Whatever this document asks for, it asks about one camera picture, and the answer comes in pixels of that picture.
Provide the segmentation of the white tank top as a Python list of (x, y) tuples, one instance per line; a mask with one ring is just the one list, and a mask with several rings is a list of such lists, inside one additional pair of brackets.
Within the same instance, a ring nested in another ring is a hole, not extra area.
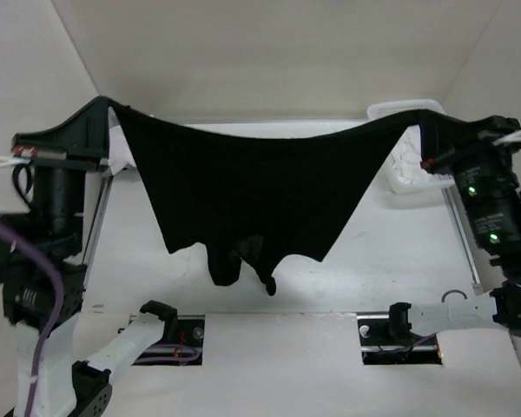
[(114, 176), (125, 169), (136, 169), (126, 136), (113, 109), (109, 109), (109, 174)]

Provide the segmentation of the white garment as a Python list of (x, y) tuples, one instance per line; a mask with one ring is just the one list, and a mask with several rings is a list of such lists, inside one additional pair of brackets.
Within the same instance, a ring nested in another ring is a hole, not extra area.
[(410, 127), (392, 150), (392, 169), (402, 184), (425, 184), (430, 181), (430, 175), (420, 167), (421, 162), (420, 129)]

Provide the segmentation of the black tank top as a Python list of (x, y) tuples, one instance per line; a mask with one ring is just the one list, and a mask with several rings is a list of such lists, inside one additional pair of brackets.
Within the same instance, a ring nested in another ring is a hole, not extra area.
[(308, 138), (191, 129), (113, 104), (166, 250), (197, 243), (218, 286), (251, 266), (270, 295), (288, 255), (325, 258), (404, 131), (411, 110)]

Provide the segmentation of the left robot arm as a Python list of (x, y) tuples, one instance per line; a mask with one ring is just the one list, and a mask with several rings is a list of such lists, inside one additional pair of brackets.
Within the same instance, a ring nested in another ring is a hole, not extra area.
[(84, 250), (86, 176), (109, 155), (111, 106), (96, 97), (57, 127), (15, 135), (10, 155), (0, 156), (27, 208), (0, 213), (3, 313), (17, 340), (15, 416), (100, 416), (115, 379), (177, 336), (176, 309), (149, 301), (108, 346), (73, 357), (88, 267), (72, 258)]

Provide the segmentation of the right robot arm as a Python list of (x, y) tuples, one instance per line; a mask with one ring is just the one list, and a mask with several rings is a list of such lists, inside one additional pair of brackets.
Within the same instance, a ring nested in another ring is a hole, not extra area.
[(521, 184), (512, 161), (521, 151), (521, 126), (503, 116), (463, 122), (431, 110), (417, 115), (422, 169), (452, 177), (476, 246), (505, 279), (471, 299), (397, 302), (387, 337), (402, 344), (447, 330), (499, 328), (521, 338)]

